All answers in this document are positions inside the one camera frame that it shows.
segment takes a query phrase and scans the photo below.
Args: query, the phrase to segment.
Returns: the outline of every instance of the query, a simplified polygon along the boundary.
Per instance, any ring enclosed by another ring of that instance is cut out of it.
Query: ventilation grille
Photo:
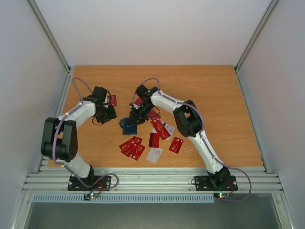
[[[214,203],[212,194],[101,194],[84,200],[83,194],[35,194],[33,202],[55,203]]]

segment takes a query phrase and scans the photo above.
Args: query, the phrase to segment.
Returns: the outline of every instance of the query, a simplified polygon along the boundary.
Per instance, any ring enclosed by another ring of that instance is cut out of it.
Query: purple cable
[[[80,79],[80,78],[78,78],[78,77],[75,77],[75,78],[72,79],[73,86],[74,86],[74,88],[75,88],[75,90],[76,90],[76,92],[77,92],[77,94],[78,94],[78,96],[79,96],[79,98],[80,98],[80,100],[81,100],[81,104],[82,104],[82,96],[81,96],[81,93],[80,93],[80,91],[78,90],[78,88],[77,88],[77,86],[76,86],[76,84],[75,84],[75,80],[79,80],[79,81],[83,82],[83,83],[86,85],[86,87],[89,89],[89,91],[90,91],[91,93],[92,93],[92,90],[91,90],[91,88],[88,86],[88,84],[87,84],[84,80],[82,80],[82,79]],[[57,137],[58,137],[59,131],[60,131],[60,129],[61,129],[61,125],[62,125],[63,121],[64,121],[69,115],[75,113],[78,109],[81,108],[81,106],[82,106],[82,105],[78,105],[78,106],[76,106],[75,108],[73,108],[72,110],[70,110],[70,111],[68,112],[68,114],[66,114],[66,115],[60,120],[60,122],[58,123],[58,125],[57,125],[57,127],[56,127],[56,131],[55,131],[55,134],[54,134],[53,147],[52,147],[52,159],[53,159],[54,164],[56,164],[56,165],[64,165],[64,163],[58,163],[58,162],[56,162],[56,143],[57,143]],[[65,167],[71,174],[74,174],[74,171],[72,171],[68,166],[64,165],[64,167]],[[112,188],[118,186],[118,184],[119,184],[119,177],[118,177],[116,174],[114,174],[114,173],[108,173],[108,174],[105,174],[105,175],[101,176],[99,179],[97,179],[97,180],[94,182],[93,185],[95,185],[100,179],[104,178],[105,176],[110,176],[110,175],[114,176],[114,177],[117,179],[117,182],[116,182],[112,187],[103,188],[102,190],[103,190],[103,191],[107,191],[107,190],[110,190],[110,189],[112,189]],[[90,188],[90,187],[93,186],[93,185],[91,185],[91,186],[86,185],[86,184],[81,180],[81,178],[78,177],[76,174],[75,174],[75,177],[76,177],[85,187]]]
[[[157,81],[157,84],[158,84],[158,94],[159,94],[159,95],[161,95],[162,97],[164,97],[164,98],[166,98],[166,99],[168,99],[168,100],[170,100],[170,101],[172,101],[172,102],[174,102],[174,103],[178,103],[178,104],[181,104],[181,105],[188,106],[188,107],[192,108],[194,111],[197,112],[197,114],[199,115],[199,117],[200,117],[200,119],[201,119],[201,122],[202,122],[202,128],[201,128],[201,130],[199,131],[199,136],[200,136],[200,138],[202,139],[203,143],[205,144],[206,148],[208,149],[208,151],[209,151],[210,155],[212,156],[212,158],[215,159],[215,161],[217,161],[217,162],[218,162],[219,164],[221,164],[222,166],[227,167],[228,169],[240,171],[240,172],[242,172],[242,173],[247,177],[247,179],[248,179],[248,181],[249,181],[249,192],[248,192],[248,194],[247,194],[244,198],[238,199],[238,200],[231,200],[231,199],[224,199],[224,198],[216,198],[216,199],[220,199],[220,200],[224,200],[224,201],[228,201],[228,202],[241,202],[241,201],[244,201],[244,200],[248,199],[249,196],[250,196],[250,194],[251,194],[251,191],[252,191],[252,183],[251,183],[251,180],[250,180],[248,174],[246,174],[246,172],[244,172],[244,171],[241,170],[240,168],[233,168],[233,167],[227,166],[225,163],[221,162],[220,160],[218,160],[218,159],[215,157],[215,155],[212,153],[212,151],[210,150],[208,144],[206,143],[205,139],[203,138],[203,136],[202,136],[202,134],[201,134],[201,132],[204,130],[204,119],[203,119],[203,116],[201,115],[201,113],[199,112],[199,110],[198,110],[196,107],[194,107],[194,106],[192,106],[192,105],[190,105],[190,104],[182,103],[182,102],[179,102],[179,101],[175,101],[174,99],[172,99],[172,98],[170,98],[170,97],[167,97],[166,95],[162,94],[162,93],[160,92],[160,83],[159,83],[159,80],[158,80],[157,78],[154,78],[154,77],[153,77],[153,78],[149,78],[149,79],[145,80],[144,82],[142,82],[142,84],[145,83],[145,82],[147,82],[147,81],[149,81],[149,80],[156,80],[156,81]],[[134,94],[134,96],[133,96],[133,98],[132,98],[132,103],[133,103],[133,101],[134,101],[134,99],[135,99],[135,96],[136,96],[136,93]]]

